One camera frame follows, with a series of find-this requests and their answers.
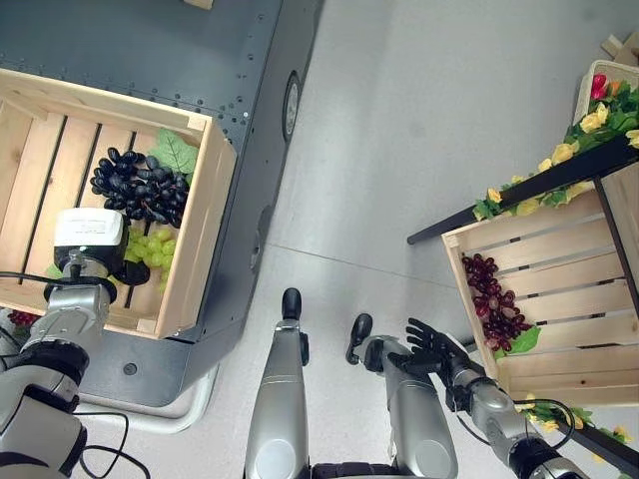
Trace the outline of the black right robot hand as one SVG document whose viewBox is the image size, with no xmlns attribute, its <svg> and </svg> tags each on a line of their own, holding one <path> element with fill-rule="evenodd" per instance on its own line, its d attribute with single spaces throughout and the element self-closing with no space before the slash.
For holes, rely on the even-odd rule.
<svg viewBox="0 0 639 479">
<path fill-rule="evenodd" d="M 447 334 L 416 318 L 408 320 L 405 332 L 410 352 L 387 355 L 398 369 L 417 377 L 435 373 L 444 385 L 450 385 L 456 373 L 472 368 L 467 353 Z"/>
</svg>

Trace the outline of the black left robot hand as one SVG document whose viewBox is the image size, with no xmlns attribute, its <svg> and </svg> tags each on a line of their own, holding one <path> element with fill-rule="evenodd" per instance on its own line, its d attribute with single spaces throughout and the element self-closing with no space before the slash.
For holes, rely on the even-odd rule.
<svg viewBox="0 0 639 479">
<path fill-rule="evenodd" d="M 54 264 L 64 278 L 114 278 L 137 286 L 151 276 L 140 259 L 126 259 L 130 223 L 119 212 L 73 208 L 60 212 L 54 231 Z"/>
</svg>

